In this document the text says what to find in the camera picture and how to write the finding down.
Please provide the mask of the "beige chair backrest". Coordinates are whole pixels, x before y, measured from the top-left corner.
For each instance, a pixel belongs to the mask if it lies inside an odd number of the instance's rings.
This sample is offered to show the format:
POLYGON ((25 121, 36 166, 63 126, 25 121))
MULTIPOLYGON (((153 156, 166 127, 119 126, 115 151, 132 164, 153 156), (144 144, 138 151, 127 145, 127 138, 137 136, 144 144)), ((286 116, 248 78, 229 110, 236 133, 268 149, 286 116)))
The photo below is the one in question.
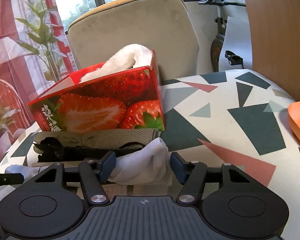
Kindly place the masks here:
POLYGON ((183 0, 117 0, 85 13, 68 28, 79 69, 105 62, 129 44, 155 51, 162 80, 212 72, 216 9, 183 0))

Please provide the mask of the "red strawberry cardboard box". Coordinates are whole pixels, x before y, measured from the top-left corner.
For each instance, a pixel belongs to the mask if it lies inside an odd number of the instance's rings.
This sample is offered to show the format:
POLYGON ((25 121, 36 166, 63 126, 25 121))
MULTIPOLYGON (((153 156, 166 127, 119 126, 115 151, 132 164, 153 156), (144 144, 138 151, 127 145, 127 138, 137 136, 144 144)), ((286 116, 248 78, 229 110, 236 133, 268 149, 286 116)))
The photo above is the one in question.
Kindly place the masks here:
POLYGON ((105 129, 165 129, 155 52, 139 68, 81 78, 102 63, 70 73, 29 102, 42 131, 89 133, 105 129))

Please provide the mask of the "black exercise bike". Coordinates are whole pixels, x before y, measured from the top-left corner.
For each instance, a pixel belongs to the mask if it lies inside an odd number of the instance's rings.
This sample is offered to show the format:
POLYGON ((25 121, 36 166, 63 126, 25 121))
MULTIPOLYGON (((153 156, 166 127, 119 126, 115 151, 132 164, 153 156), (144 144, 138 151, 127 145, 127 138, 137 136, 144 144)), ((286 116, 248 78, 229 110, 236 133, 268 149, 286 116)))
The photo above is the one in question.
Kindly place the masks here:
POLYGON ((234 5, 238 7, 246 7, 245 3, 240 2, 226 2, 225 0, 199 0, 198 4, 200 5, 216 5, 217 6, 217 17, 215 18, 215 22, 217 23, 218 33, 215 36, 211 48, 210 48, 210 58, 214 72, 219 71, 219 58, 221 55, 225 32, 226 32, 226 24, 227 20, 222 17, 221 7, 227 5, 234 5))

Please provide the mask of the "white thin cloth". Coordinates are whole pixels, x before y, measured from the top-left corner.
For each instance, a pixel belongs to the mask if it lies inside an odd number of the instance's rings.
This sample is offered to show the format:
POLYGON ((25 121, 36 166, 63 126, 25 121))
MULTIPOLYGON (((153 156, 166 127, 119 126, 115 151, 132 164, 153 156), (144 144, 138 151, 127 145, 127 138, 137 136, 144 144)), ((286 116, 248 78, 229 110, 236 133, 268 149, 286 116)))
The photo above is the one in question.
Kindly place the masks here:
POLYGON ((108 180, 122 185, 170 186, 172 170, 165 142, 157 138, 139 151, 117 157, 108 180))

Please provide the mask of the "white fluffy plush cloth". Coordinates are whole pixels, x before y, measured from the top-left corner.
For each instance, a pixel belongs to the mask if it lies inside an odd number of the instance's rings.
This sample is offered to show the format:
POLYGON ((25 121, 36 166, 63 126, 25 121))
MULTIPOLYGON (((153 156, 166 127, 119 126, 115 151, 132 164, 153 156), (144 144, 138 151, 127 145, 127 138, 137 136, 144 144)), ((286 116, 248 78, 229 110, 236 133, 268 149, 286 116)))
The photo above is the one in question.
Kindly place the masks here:
POLYGON ((85 74, 80 83, 124 70, 148 66, 152 55, 152 51, 143 45, 129 44, 115 53, 100 69, 85 74))

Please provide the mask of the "red white printed curtain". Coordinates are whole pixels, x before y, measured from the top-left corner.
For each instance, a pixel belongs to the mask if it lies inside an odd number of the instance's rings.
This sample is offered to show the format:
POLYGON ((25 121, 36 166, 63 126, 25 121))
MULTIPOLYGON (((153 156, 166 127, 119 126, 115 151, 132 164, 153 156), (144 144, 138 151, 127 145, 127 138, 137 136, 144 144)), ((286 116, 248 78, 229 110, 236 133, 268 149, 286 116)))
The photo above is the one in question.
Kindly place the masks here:
MULTIPOLYGON (((56 25, 53 30, 59 39, 57 48, 66 54, 62 68, 64 78, 76 71, 77 67, 55 0, 46 0, 46 5, 52 11, 51 22, 56 25)), ((24 18, 26 12, 28 10, 25 9, 25 0, 0 0, 0 79, 15 88, 26 107, 31 125, 34 117, 27 104, 56 82, 47 81, 43 74, 42 61, 17 44, 20 40, 29 42, 25 34, 27 28, 15 20, 18 17, 24 18)))

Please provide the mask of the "olive knit fabric band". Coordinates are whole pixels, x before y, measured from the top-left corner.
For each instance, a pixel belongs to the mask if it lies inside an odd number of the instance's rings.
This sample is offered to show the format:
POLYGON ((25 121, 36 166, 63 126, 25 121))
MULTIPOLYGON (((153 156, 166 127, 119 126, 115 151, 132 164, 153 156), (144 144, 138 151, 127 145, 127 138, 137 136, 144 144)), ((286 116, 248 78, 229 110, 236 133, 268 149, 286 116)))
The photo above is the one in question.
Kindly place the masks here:
POLYGON ((140 150, 151 141, 160 136, 156 128, 144 129, 107 129, 85 134, 73 132, 39 132, 34 138, 35 143, 52 137, 57 139, 62 146, 97 148, 102 150, 124 149, 140 150))

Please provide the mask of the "tall green bamboo plant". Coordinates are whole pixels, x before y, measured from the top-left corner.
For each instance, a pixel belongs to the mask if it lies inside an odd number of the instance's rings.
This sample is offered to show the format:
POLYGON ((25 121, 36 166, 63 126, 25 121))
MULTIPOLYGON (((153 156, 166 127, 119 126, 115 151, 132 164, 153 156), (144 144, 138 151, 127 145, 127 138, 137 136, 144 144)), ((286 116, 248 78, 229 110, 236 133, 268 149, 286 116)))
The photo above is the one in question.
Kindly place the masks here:
POLYGON ((46 0, 25 0, 25 9, 28 10, 25 17, 15 20, 27 28, 25 34, 29 42, 20 40, 17 44, 42 61, 47 81, 58 82, 62 79, 66 54, 57 48, 59 39, 53 30, 56 25, 50 19, 52 11, 48 9, 46 0))

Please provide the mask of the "white board leaning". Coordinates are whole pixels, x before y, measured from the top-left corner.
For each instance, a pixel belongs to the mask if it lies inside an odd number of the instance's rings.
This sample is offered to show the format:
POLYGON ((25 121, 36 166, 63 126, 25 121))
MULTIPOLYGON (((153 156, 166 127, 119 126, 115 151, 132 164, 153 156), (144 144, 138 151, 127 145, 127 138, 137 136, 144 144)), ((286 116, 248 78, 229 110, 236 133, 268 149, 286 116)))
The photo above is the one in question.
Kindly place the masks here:
POLYGON ((252 69, 253 56, 249 23, 230 16, 227 20, 225 38, 218 63, 219 71, 241 68, 252 69), (241 57, 243 65, 232 66, 225 57, 227 50, 241 57))

